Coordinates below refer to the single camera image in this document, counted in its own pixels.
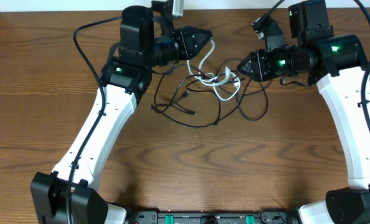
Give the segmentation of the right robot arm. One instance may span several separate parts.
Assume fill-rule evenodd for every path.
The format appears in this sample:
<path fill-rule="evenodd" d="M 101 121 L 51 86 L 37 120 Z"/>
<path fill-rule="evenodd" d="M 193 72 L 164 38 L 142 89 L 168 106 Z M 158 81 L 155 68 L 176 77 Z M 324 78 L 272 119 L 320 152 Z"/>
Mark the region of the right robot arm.
<path fill-rule="evenodd" d="M 346 159 L 348 186 L 330 190 L 320 202 L 300 206 L 290 223 L 370 223 L 370 55 L 353 34 L 336 36 L 324 1 L 288 8 L 289 46 L 270 13 L 252 25 L 263 49 L 251 51 L 238 71 L 255 82 L 308 75 L 324 98 Z"/>

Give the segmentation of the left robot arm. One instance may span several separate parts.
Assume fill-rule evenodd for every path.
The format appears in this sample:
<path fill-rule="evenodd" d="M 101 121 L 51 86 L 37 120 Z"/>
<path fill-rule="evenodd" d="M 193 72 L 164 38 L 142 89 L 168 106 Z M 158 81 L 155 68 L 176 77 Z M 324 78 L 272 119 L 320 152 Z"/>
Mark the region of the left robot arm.
<path fill-rule="evenodd" d="M 38 172 L 31 194 L 39 223 L 127 223 L 128 210 L 98 193 L 112 147 L 151 83 L 154 67 L 190 60 L 212 40 L 212 32 L 176 28 L 181 17 L 172 1 L 130 6 L 118 17 L 120 40 L 94 73 L 97 96 L 75 141 L 52 172 Z"/>

